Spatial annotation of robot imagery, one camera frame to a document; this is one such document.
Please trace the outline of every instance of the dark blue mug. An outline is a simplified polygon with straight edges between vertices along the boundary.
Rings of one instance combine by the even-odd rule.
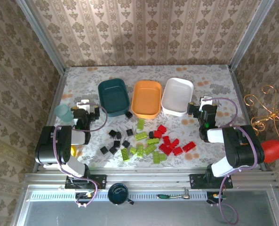
[[[113,184],[108,191],[108,199],[115,205],[121,205],[124,202],[128,202],[133,205],[134,202],[130,200],[128,196],[128,188],[122,183]]]

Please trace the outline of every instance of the gold wire ornament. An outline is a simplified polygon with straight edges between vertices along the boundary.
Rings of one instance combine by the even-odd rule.
[[[263,115],[263,116],[255,116],[251,119],[251,125],[253,127],[253,129],[255,130],[256,135],[258,136],[258,134],[262,131],[265,130],[266,128],[266,122],[268,120],[273,120],[273,124],[274,124],[274,128],[276,130],[276,133],[279,137],[279,132],[277,130],[276,127],[276,122],[279,121],[279,109],[276,108],[276,96],[277,96],[277,90],[270,85],[264,85],[262,87],[262,92],[267,95],[269,94],[271,91],[273,90],[273,92],[275,93],[275,97],[274,97],[274,102],[273,102],[273,107],[272,108],[267,108],[255,95],[253,94],[248,94],[244,96],[244,101],[245,104],[247,106],[253,107],[255,105],[255,100],[260,103],[260,105],[266,109],[266,113],[267,115]]]

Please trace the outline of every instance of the red balloon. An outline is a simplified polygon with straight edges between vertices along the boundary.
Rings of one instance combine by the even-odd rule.
[[[261,145],[265,153],[264,162],[271,163],[279,159],[279,140],[267,140]]]

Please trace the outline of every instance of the wall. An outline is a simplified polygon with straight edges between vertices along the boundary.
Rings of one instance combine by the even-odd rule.
[[[264,95],[261,92],[263,85],[272,85],[278,90],[277,108],[279,108],[279,0],[275,0],[259,31],[254,37],[247,52],[242,58],[236,75],[243,95],[256,94],[265,106],[271,106],[274,95]],[[248,107],[250,118],[265,115],[266,112],[259,104]],[[273,123],[269,123],[266,130],[260,134],[262,141],[278,139]],[[269,165],[277,181],[279,181],[279,160]]]
[[[15,1],[0,0],[0,225],[10,225],[58,84],[38,37]]]
[[[31,0],[66,67],[228,64],[260,0]]]

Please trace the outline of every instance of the lime green lego brick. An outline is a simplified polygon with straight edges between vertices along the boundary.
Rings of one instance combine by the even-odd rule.
[[[160,159],[160,161],[165,161],[167,159],[167,155],[166,154],[159,154],[159,159]]]
[[[136,154],[137,150],[136,150],[136,148],[131,147],[131,148],[130,148],[130,152],[131,152],[132,154]]]
[[[136,141],[142,140],[142,139],[145,139],[148,137],[146,132],[137,133],[134,136],[135,136]]]
[[[148,145],[159,144],[159,138],[148,139],[148,140],[147,140],[147,144],[148,144]]]
[[[153,163],[160,164],[159,152],[153,152]]]
[[[138,119],[137,129],[143,130],[144,119]]]
[[[138,157],[143,157],[143,145],[138,145],[137,146],[137,156]]]
[[[151,154],[155,149],[156,149],[156,146],[155,146],[155,145],[149,145],[149,146],[147,146],[147,148],[144,150],[144,153],[145,153],[146,155],[149,155],[149,154]]]
[[[121,155],[122,155],[123,161],[129,161],[128,150],[126,148],[123,148],[121,150]]]

